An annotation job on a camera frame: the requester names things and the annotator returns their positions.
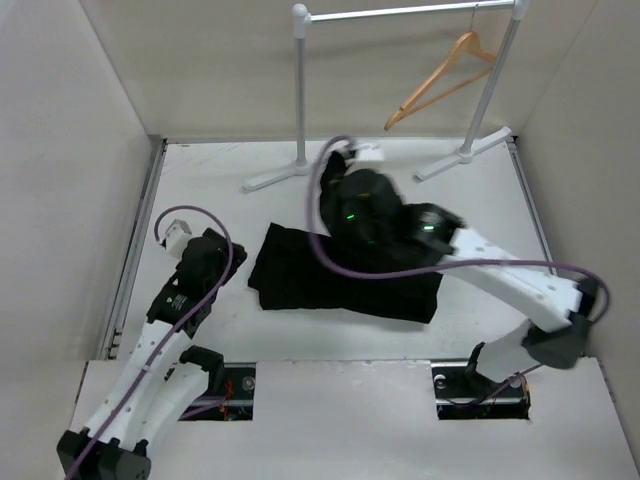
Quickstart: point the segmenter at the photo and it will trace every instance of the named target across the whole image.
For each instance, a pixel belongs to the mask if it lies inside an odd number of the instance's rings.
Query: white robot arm
[[[84,428],[67,430],[58,443],[67,479],[147,479],[162,438],[195,399],[220,387],[223,356],[193,345],[193,336],[211,312],[213,285],[230,279],[247,255],[233,244],[229,258],[213,230],[191,238],[179,227],[169,228],[165,247],[181,261],[154,299],[120,378]]]
[[[419,266],[431,265],[432,271],[443,270],[471,283],[528,317],[504,337],[476,346],[460,377],[470,382],[466,391],[484,395],[515,372],[538,363],[571,368],[584,349],[597,282],[574,282],[545,271],[504,265],[517,259],[446,210],[431,204],[419,207],[407,239],[411,248],[427,252],[426,260],[416,257],[421,259]],[[171,232],[180,238],[172,238]],[[345,231],[337,228],[337,233],[341,236]],[[349,238],[351,234],[346,233],[344,238]],[[192,341],[215,296],[180,328],[176,325],[217,280],[226,261],[224,244],[212,230],[188,242],[185,235],[190,231],[184,225],[178,229],[172,225],[169,230],[165,246],[173,254],[184,249],[182,260],[154,300],[120,379],[82,431],[65,432],[58,444],[67,479],[146,480],[150,457],[162,437],[196,398],[221,381],[222,355]],[[231,275],[245,258],[244,249],[234,245]],[[340,269],[328,262],[328,268]],[[157,355],[149,363],[154,352]]]

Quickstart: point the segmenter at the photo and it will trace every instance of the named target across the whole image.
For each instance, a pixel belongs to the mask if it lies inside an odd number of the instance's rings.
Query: wooden hanger
[[[442,77],[445,73],[447,73],[447,71],[453,65],[455,65],[455,63],[465,53],[470,53],[471,55],[474,55],[482,60],[485,60],[486,62],[489,62],[491,63],[491,66],[486,70],[483,70],[480,73],[474,75],[473,77],[465,80],[464,82],[459,83],[458,85],[445,90],[439,95],[436,95],[432,99],[427,100],[426,102],[420,105],[414,106],[415,103],[420,99],[420,97],[422,97],[422,95],[424,95],[425,92],[429,90],[440,77]],[[453,48],[447,55],[447,58],[444,60],[444,62],[440,64],[440,66],[436,69],[436,71],[433,72],[431,76],[427,78],[424,81],[424,83],[420,85],[417,88],[417,90],[409,96],[409,98],[407,98],[407,100],[402,104],[402,106],[398,110],[396,110],[396,112],[393,115],[389,117],[389,120],[387,120],[387,123],[384,125],[384,129],[389,130],[392,126],[394,126],[397,122],[399,122],[403,118],[406,118],[409,115],[412,115],[417,111],[422,110],[425,107],[428,107],[429,105],[437,102],[441,98],[444,98],[447,95],[451,95],[452,93],[460,90],[462,87],[466,87],[470,83],[475,82],[476,80],[484,77],[485,75],[488,75],[489,72],[491,72],[491,70],[493,69],[493,64],[495,62],[496,62],[496,56],[493,53],[487,52],[482,49],[482,46],[480,45],[480,37],[476,32],[465,33],[458,39],[456,44],[453,46]]]

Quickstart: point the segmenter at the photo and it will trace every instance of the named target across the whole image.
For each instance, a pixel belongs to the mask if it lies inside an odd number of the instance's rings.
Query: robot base
[[[467,366],[467,360],[431,363],[438,419],[529,419],[529,391],[522,380],[517,380],[495,398],[479,402],[477,405],[465,405],[482,399],[498,387],[488,380],[484,384],[470,381]]]
[[[65,472],[69,471],[89,440],[86,432],[64,432],[56,450]],[[129,452],[118,447],[115,440],[108,444],[98,442],[73,480],[146,480],[151,472],[151,460],[144,450],[143,444]]]
[[[500,130],[489,136],[474,140],[469,152],[464,153],[461,150],[458,150],[431,165],[421,168],[413,174],[413,179],[416,182],[424,182],[425,180],[429,180],[442,172],[446,172],[456,165],[461,163],[471,163],[474,156],[480,155],[485,150],[495,147],[509,137],[511,137],[511,129],[509,127],[502,127]]]
[[[244,181],[242,187],[247,192],[254,192],[261,188],[268,187],[269,185],[273,185],[274,183],[286,180],[287,178],[295,177],[296,175],[307,175],[310,171],[311,164],[307,162],[305,158],[302,158],[301,160],[296,160],[287,166],[249,178]]]

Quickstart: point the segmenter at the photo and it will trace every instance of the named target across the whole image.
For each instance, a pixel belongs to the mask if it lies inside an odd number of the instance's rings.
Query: white table surface
[[[451,153],[460,141],[379,141],[388,158],[383,171],[393,176],[408,201],[437,203],[513,254],[543,258],[505,143],[479,155],[469,165],[415,184],[411,173],[418,166]],[[308,142],[309,158],[314,158],[321,144]],[[294,156],[294,142],[169,146],[151,223],[168,207],[198,205],[219,216],[233,240],[249,253],[247,262],[221,290],[212,314],[200,326],[196,342],[223,353],[231,362],[451,358],[468,356],[478,342],[491,341],[520,323],[523,316],[519,312],[447,277],[438,294],[438,311],[429,325],[346,310],[262,311],[257,293],[247,287],[247,279],[270,222],[304,228],[308,177],[292,178],[250,194],[242,193],[240,186],[247,176],[282,166]],[[197,233],[209,225],[196,213],[179,216]],[[119,359],[128,358],[146,311],[175,264],[176,260],[155,244],[149,228]]]
[[[74,429],[123,365],[91,362]],[[439,421],[426,361],[259,362],[254,420],[178,423],[150,480],[638,480],[595,360],[528,378],[530,421]]]

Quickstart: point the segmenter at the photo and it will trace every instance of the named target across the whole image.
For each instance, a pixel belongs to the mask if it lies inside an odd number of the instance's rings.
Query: black cloth
[[[368,271],[330,237],[321,236],[329,258],[345,268]],[[264,310],[345,308],[386,318],[429,323],[437,307],[438,273],[391,280],[357,280],[326,269],[316,259],[307,232],[269,226],[249,287]]]

